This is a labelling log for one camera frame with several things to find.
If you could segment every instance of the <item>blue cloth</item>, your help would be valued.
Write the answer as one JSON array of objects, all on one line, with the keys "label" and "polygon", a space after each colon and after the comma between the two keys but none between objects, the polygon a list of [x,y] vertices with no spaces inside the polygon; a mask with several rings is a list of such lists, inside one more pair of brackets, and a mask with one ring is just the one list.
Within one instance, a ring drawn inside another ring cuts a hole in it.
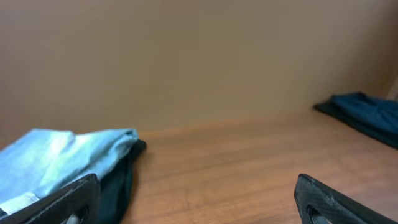
[{"label": "blue cloth", "polygon": [[315,109],[398,149],[398,103],[395,101],[350,93],[334,95],[315,105]]},{"label": "blue cloth", "polygon": [[86,174],[101,180],[138,138],[133,129],[77,135],[33,129],[0,153],[0,203],[27,192],[43,198]]}]

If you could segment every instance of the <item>wood grain surface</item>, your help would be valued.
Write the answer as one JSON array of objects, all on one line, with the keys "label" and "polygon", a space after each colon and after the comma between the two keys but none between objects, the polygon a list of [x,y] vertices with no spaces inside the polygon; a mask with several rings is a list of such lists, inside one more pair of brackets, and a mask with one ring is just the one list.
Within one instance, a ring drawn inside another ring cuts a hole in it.
[{"label": "wood grain surface", "polygon": [[306,173],[398,220],[398,151],[317,112],[143,133],[123,223],[300,223]]}]

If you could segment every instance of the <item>wall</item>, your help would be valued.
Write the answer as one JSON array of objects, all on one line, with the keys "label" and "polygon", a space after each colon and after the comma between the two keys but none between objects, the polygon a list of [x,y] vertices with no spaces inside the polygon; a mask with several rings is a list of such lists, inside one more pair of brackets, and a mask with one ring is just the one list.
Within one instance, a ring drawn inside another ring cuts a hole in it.
[{"label": "wall", "polygon": [[141,131],[385,95],[395,0],[3,0],[0,134]]}]

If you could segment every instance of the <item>navy blue cloth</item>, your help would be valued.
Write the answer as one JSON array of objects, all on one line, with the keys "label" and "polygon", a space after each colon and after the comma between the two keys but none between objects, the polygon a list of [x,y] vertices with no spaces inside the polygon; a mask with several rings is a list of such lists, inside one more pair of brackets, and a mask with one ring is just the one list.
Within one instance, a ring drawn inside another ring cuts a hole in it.
[{"label": "navy blue cloth", "polygon": [[98,224],[120,223],[130,202],[133,183],[133,163],[146,148],[146,143],[137,140],[129,154],[101,180],[101,197],[97,214]]},{"label": "navy blue cloth", "polygon": [[352,128],[398,149],[398,103],[391,100],[350,93],[334,95],[314,106]]}]

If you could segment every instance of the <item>dark fabric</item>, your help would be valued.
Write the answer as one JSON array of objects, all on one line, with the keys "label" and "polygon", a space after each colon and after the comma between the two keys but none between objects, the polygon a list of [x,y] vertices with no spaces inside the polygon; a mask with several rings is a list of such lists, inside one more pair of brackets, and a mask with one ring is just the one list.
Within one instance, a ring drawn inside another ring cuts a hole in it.
[{"label": "dark fabric", "polygon": [[132,165],[145,148],[146,143],[138,140],[129,154],[121,159],[116,167],[101,180],[101,198],[96,223],[121,222],[130,202],[133,180]]},{"label": "dark fabric", "polygon": [[398,149],[398,103],[364,93],[332,96],[314,106],[352,128]]}]

